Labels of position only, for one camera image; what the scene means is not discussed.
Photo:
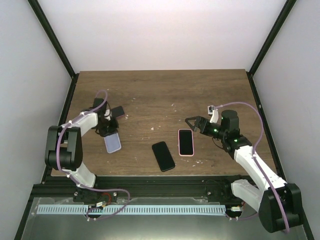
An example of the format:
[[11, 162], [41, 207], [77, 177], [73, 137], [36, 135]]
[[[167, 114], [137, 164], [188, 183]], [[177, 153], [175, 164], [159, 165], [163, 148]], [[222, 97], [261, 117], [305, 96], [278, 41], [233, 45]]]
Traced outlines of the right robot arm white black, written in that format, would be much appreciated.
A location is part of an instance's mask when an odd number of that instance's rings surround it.
[[253, 208], [266, 231], [288, 231], [304, 223], [302, 194], [294, 183], [278, 176], [258, 155], [254, 145], [241, 134], [238, 113], [213, 111], [211, 119], [194, 116], [185, 119], [192, 131], [221, 141], [222, 149], [249, 174], [254, 184], [236, 180], [222, 188], [229, 202], [242, 199]]

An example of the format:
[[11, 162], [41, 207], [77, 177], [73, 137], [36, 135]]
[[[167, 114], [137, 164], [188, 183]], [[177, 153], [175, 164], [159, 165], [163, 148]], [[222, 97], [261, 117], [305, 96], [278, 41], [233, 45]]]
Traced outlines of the lavender phone case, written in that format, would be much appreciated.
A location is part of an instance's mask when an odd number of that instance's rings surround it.
[[122, 149], [119, 133], [114, 133], [103, 138], [108, 154], [115, 153]]

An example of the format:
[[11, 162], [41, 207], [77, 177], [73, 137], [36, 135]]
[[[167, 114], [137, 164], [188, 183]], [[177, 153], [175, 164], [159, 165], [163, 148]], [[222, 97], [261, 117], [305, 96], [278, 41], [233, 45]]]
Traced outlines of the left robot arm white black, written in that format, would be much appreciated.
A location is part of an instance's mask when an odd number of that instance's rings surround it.
[[77, 187], [85, 189], [84, 195], [89, 201], [97, 202], [102, 196], [102, 189], [95, 185], [96, 175], [84, 163], [82, 137], [94, 130], [104, 139], [107, 153], [112, 154], [122, 148], [118, 128], [119, 123], [108, 101], [96, 97], [92, 107], [74, 119], [48, 129], [45, 164], [65, 174]]

